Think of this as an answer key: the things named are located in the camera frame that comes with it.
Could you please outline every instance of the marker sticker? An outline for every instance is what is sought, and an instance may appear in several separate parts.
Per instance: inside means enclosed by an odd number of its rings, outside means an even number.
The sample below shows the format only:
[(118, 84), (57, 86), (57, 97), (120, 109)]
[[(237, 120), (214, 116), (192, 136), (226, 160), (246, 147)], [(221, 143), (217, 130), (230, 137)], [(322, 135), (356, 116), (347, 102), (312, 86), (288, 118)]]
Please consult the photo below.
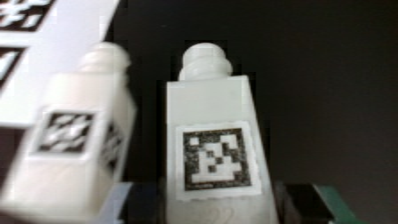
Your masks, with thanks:
[(178, 199), (262, 193), (248, 122), (180, 126), (176, 148)]

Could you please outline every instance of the white block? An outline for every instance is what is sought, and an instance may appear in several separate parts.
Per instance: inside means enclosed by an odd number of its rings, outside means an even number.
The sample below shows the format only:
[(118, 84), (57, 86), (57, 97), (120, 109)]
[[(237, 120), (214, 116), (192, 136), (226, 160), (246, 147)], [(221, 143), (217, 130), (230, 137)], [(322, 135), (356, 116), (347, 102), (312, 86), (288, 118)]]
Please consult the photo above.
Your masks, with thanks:
[(191, 48), (196, 74), (168, 83), (168, 223), (278, 224), (249, 79), (216, 48)]
[[(125, 53), (111, 44), (105, 48), (116, 68), (114, 53)], [(100, 59), (82, 67), (95, 69)], [(91, 222), (121, 179), (136, 119), (125, 68), (127, 63), (114, 72), (89, 69), (52, 79), (0, 198), (2, 209), (38, 223)]]

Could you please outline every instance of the dark background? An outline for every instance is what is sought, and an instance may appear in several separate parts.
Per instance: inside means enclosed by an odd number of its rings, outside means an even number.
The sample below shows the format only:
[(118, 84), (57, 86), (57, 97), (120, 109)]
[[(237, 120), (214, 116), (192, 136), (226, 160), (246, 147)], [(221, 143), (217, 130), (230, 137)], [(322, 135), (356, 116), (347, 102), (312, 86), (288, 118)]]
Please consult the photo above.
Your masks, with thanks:
[(397, 224), (398, 2), (121, 0), (107, 40), (141, 109), (127, 179), (162, 178), (164, 83), (210, 41), (255, 79), (272, 180), (333, 185), (358, 217)]

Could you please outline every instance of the white border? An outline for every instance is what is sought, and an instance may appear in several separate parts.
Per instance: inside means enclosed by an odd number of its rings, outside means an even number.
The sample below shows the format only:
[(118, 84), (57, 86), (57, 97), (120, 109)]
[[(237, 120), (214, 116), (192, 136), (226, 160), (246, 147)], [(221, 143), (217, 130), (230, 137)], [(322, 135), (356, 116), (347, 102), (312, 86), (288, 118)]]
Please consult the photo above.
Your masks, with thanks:
[[(246, 153), (248, 153), (248, 165), (251, 173), (251, 186), (217, 188), (205, 190), (185, 190), (185, 157), (184, 157), (184, 133), (194, 131), (214, 131), (221, 129), (242, 129), (244, 143), (246, 143)], [(176, 199), (182, 201), (191, 201), (194, 199), (212, 199), (226, 197), (240, 197), (260, 195), (262, 192), (262, 180), (260, 180), (260, 170), (255, 152), (255, 141), (251, 126), (248, 121), (216, 123), (216, 124), (196, 124), (176, 127)]]

